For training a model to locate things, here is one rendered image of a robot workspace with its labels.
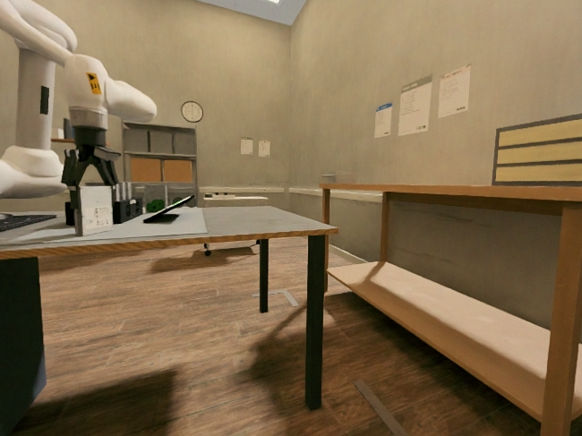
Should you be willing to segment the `white hard drive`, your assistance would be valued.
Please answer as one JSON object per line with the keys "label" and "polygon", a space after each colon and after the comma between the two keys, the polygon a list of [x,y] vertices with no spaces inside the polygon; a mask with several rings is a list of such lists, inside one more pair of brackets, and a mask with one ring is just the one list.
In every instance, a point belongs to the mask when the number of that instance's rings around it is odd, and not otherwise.
{"label": "white hard drive", "polygon": [[113,230],[111,186],[81,186],[81,209],[74,209],[75,235]]}

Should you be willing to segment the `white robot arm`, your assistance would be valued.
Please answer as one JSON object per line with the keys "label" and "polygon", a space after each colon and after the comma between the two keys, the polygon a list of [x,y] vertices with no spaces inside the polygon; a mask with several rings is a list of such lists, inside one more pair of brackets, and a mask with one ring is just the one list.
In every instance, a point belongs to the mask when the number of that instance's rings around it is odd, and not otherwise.
{"label": "white robot arm", "polygon": [[150,98],[125,82],[113,82],[99,60],[72,54],[73,31],[40,5],[0,0],[0,30],[19,49],[15,146],[0,159],[0,200],[42,198],[67,189],[61,183],[64,166],[50,150],[56,64],[64,68],[72,128],[106,132],[107,114],[135,123],[155,118]]}

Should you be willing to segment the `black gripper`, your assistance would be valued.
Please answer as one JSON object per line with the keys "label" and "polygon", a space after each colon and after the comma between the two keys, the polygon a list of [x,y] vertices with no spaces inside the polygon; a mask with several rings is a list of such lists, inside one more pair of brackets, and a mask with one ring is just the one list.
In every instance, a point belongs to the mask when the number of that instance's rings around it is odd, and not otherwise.
{"label": "black gripper", "polygon": [[92,146],[106,147],[106,132],[74,127],[73,138],[76,149],[64,150],[65,159],[61,177],[61,183],[65,184],[67,190],[70,191],[71,209],[81,209],[81,187],[78,185],[90,164],[98,170],[105,186],[111,186],[111,200],[114,206],[114,189],[118,184],[114,161],[96,157],[92,150]]}

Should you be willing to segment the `grey flat mat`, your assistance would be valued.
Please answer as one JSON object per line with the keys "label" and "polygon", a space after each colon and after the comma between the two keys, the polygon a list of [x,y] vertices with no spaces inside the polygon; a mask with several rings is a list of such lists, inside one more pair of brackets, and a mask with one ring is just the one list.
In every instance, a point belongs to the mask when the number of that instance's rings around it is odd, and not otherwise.
{"label": "grey flat mat", "polygon": [[172,209],[146,223],[144,219],[157,212],[145,212],[139,217],[113,224],[113,230],[92,235],[75,235],[75,226],[66,223],[0,243],[0,246],[21,244],[49,244],[136,237],[207,234],[201,209]]}

